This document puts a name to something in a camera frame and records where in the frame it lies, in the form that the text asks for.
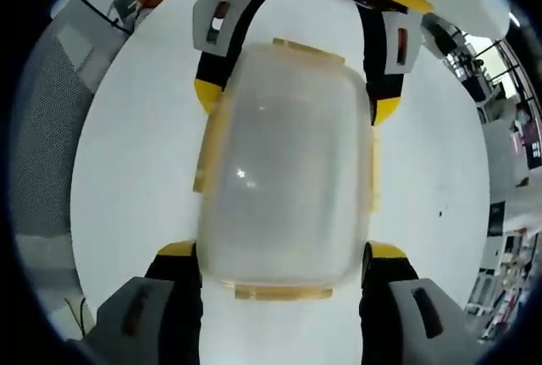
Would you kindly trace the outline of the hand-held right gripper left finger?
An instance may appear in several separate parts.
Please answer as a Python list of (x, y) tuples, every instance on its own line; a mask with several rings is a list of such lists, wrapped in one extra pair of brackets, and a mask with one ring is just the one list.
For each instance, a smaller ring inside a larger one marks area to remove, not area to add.
[(196, 243), (170, 243), (97, 309), (97, 362), (198, 364), (202, 315)]

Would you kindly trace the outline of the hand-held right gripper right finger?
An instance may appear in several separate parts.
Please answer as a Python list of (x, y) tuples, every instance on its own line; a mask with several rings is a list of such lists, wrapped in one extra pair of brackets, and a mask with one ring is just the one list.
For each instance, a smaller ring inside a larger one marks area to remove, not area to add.
[(481, 357), (465, 312), (420, 278), (398, 247), (367, 242), (361, 288), (362, 364), (474, 364)]

